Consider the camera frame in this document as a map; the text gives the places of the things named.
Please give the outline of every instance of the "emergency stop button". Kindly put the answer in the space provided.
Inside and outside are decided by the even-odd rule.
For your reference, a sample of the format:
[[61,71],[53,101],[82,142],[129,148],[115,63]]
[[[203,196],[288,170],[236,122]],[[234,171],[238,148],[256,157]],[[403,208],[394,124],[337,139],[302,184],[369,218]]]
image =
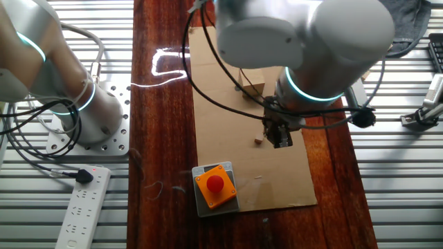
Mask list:
[[195,182],[211,210],[237,196],[237,190],[221,165],[195,177]]
[[206,187],[212,193],[220,193],[223,189],[224,181],[221,176],[214,175],[209,176],[208,181],[206,182]]

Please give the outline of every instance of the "red button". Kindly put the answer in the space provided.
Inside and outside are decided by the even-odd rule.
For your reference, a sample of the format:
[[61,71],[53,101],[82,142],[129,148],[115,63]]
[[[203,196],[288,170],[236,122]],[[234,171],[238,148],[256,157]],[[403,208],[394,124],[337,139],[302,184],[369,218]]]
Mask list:
[[224,186],[223,178],[217,175],[210,176],[206,182],[206,187],[212,193],[219,193]]

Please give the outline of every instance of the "cardboard sheet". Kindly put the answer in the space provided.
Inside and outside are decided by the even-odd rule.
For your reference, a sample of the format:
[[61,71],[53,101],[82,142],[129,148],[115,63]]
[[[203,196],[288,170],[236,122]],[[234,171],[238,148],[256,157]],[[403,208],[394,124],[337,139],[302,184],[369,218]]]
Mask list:
[[[213,43],[215,29],[208,28]],[[263,108],[242,97],[219,67],[202,28],[190,33],[192,78],[214,100],[226,106],[262,115]],[[234,75],[238,68],[226,65]],[[262,69],[264,95],[274,91],[280,68]],[[240,211],[317,204],[302,134],[293,132],[293,147],[274,149],[266,139],[254,143],[263,131],[261,121],[220,109],[194,91],[195,127],[199,165],[233,164]]]

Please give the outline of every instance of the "electrical socket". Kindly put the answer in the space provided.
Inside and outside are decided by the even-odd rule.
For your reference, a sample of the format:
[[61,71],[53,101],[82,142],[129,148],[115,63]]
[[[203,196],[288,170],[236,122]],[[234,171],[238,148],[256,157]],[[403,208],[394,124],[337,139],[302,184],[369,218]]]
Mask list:
[[75,183],[55,249],[91,247],[111,171],[96,166],[82,169],[91,173],[93,180],[86,184]]

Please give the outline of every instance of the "small wooden block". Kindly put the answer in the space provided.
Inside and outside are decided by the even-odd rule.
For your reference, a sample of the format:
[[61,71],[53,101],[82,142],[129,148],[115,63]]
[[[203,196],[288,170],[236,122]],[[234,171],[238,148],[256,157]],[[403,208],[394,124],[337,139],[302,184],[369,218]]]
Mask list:
[[246,79],[242,72],[239,70],[239,76],[238,76],[238,82],[243,86],[243,89],[246,90],[249,94],[251,94],[254,97],[257,97],[258,95],[263,94],[264,90],[264,76],[261,69],[243,69],[244,74],[247,76],[249,81],[251,81],[252,85],[255,87],[255,89],[258,91],[259,94],[257,94],[257,91],[254,90],[254,87],[252,87],[248,79]]
[[263,139],[264,139],[263,133],[259,133],[259,134],[257,134],[257,136],[255,137],[254,142],[255,142],[257,145],[261,145],[262,142],[263,142]]

